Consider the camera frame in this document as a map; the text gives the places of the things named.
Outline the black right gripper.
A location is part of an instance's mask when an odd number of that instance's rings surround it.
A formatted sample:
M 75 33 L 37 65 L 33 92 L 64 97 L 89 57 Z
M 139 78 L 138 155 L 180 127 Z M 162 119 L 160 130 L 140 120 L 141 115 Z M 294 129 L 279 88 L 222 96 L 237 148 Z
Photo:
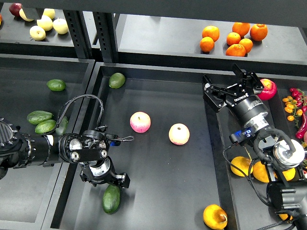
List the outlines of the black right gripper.
M 264 90 L 264 86 L 253 71 L 243 71 L 237 64 L 232 65 L 232 71 L 238 83 L 231 90 L 213 85 L 211 79 L 203 75 L 203 99 L 216 113 L 228 106 L 239 121 L 242 129 L 231 134 L 230 139 L 252 139 L 261 130 L 271 129 L 266 120 L 268 108 L 256 95 Z

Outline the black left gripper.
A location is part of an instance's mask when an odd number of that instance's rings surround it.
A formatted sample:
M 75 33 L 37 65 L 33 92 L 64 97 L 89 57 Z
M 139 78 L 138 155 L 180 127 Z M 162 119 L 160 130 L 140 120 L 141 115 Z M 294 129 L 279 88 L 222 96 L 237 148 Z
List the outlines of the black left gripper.
M 99 184 L 111 184 L 120 188 L 128 189 L 130 178 L 127 173 L 116 174 L 111 158 L 104 162 L 97 162 L 97 165 L 81 164 L 80 178 L 96 187 Z

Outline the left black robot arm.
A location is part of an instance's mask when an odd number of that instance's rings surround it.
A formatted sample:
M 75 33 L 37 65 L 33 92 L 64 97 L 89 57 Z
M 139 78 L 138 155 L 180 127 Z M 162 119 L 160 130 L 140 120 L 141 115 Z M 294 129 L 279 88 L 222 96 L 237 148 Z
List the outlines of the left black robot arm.
M 96 128 L 86 130 L 82 134 L 65 133 L 60 136 L 52 131 L 39 135 L 20 132 L 20 127 L 13 125 L 4 117 L 0 119 L 0 176 L 3 178 L 9 168 L 25 168 L 32 165 L 44 167 L 56 163 L 80 164 L 80 177 L 83 182 L 93 186 L 111 184 L 120 188 L 128 188 L 130 178 L 127 173 L 117 174 L 108 150 L 111 146 L 119 146 L 121 142 L 133 141 L 133 136 L 120 138 L 107 134 L 107 126 L 100 125 L 103 115 L 103 101 L 92 94 L 84 94 L 83 98 L 97 99 L 100 113 Z

